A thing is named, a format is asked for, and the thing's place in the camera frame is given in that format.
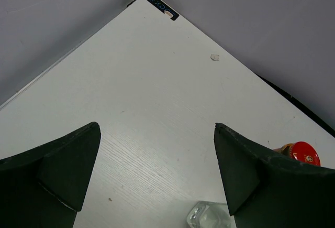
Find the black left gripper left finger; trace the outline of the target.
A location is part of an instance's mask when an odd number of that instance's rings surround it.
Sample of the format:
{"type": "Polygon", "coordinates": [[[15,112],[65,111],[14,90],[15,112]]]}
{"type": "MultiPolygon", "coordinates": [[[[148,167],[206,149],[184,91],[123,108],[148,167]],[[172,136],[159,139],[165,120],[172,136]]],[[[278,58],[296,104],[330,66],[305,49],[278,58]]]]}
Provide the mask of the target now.
{"type": "Polygon", "coordinates": [[[1,159],[1,227],[73,227],[100,141],[100,126],[91,122],[1,159]]]}

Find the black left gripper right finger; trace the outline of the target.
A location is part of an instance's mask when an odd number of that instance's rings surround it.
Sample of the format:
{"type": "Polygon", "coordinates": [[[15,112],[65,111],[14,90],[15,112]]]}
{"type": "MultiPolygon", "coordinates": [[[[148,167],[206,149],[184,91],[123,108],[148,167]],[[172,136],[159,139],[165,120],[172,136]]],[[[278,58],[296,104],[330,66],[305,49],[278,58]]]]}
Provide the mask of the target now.
{"type": "Polygon", "coordinates": [[[237,227],[334,227],[334,170],[291,159],[218,123],[214,144],[237,227]]]}

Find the clear glass bottle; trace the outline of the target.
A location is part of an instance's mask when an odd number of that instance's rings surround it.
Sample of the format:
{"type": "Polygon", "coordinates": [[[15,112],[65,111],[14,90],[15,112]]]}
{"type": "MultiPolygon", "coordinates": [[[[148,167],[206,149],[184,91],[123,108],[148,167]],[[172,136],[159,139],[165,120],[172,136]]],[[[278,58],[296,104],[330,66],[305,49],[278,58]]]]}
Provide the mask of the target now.
{"type": "Polygon", "coordinates": [[[234,228],[234,217],[229,215],[226,203],[199,201],[186,217],[192,228],[234,228]]]}

